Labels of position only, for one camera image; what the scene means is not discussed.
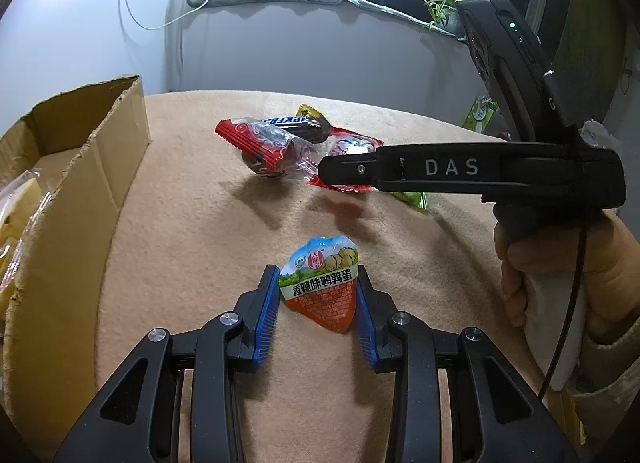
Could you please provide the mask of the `striped sleeve forearm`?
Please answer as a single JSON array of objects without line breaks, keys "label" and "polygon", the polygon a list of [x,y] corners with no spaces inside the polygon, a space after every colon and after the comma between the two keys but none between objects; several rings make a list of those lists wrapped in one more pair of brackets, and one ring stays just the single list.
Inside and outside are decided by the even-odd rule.
[{"label": "striped sleeve forearm", "polygon": [[603,447],[634,401],[639,391],[639,349],[639,320],[610,344],[584,335],[567,391],[589,449]]}]

